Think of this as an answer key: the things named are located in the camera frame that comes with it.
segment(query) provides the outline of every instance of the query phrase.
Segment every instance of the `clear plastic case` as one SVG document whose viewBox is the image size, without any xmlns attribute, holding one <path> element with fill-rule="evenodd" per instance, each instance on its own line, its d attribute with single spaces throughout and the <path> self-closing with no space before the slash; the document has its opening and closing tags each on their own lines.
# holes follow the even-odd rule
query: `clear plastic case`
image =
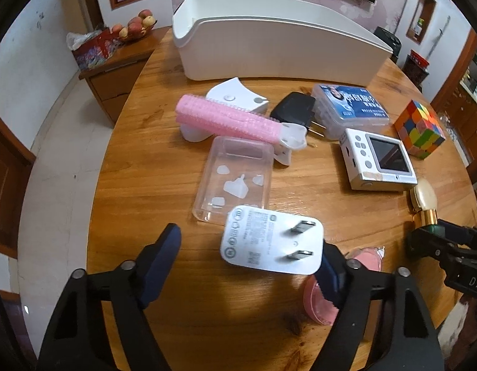
<svg viewBox="0 0 477 371">
<path fill-rule="evenodd" d="M 274 148 L 271 144 L 217 136 L 209 151 L 193 215 L 225 225 L 237 205 L 267 209 Z"/>
<path fill-rule="evenodd" d="M 378 133 L 390 122 L 384 108 L 365 88 L 319 83 L 311 95 L 316 98 L 314 117 L 326 127 L 327 139 L 340 139 L 346 128 Z"/>
</svg>

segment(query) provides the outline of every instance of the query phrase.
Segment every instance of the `rubik's cube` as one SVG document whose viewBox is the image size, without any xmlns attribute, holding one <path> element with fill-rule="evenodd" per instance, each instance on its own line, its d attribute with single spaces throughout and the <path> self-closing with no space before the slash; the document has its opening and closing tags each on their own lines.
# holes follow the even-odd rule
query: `rubik's cube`
<svg viewBox="0 0 477 371">
<path fill-rule="evenodd" d="M 446 139 L 438 119 L 415 100 L 400 114 L 395 128 L 407 152 L 421 159 L 428 157 Z"/>
</svg>

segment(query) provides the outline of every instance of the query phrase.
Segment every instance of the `pink cup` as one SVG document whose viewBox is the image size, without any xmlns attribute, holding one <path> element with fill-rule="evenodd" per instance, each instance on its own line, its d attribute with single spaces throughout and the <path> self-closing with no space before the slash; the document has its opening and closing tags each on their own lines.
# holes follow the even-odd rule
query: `pink cup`
<svg viewBox="0 0 477 371">
<path fill-rule="evenodd" d="M 382 260 L 375 248 L 363 248 L 352 251 L 347 258 L 359 260 L 371 271 L 381 271 Z M 320 325 L 331 326 L 338 315 L 338 309 L 331 301 L 326 300 L 319 288 L 316 277 L 307 280 L 304 290 L 304 308 L 307 315 Z"/>
</svg>

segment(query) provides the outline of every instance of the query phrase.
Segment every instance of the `white plastic container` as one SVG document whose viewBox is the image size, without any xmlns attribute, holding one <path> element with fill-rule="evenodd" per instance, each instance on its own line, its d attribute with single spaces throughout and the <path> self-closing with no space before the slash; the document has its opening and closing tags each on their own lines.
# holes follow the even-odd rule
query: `white plastic container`
<svg viewBox="0 0 477 371">
<path fill-rule="evenodd" d="M 365 88 L 316 84 L 314 117 L 326 127 L 324 136 L 338 140 L 346 128 L 378 133 L 390 122 L 388 114 Z"/>
<path fill-rule="evenodd" d="M 185 0 L 172 31 L 185 75 L 194 80 L 272 77 L 367 86 L 393 53 L 341 13 L 301 0 Z"/>
<path fill-rule="evenodd" d="M 193 215 L 225 225 L 228 212 L 235 206 L 267 209 L 273 161 L 271 144 L 227 136 L 214 138 Z"/>
</svg>

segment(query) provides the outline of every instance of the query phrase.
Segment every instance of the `blue label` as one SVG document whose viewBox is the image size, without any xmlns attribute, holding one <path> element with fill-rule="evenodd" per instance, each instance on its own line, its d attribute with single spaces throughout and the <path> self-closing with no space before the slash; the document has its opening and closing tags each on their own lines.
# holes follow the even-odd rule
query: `blue label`
<svg viewBox="0 0 477 371">
<path fill-rule="evenodd" d="M 341 118 L 388 118 L 386 111 L 367 89 L 357 86 L 321 85 Z"/>
</svg>

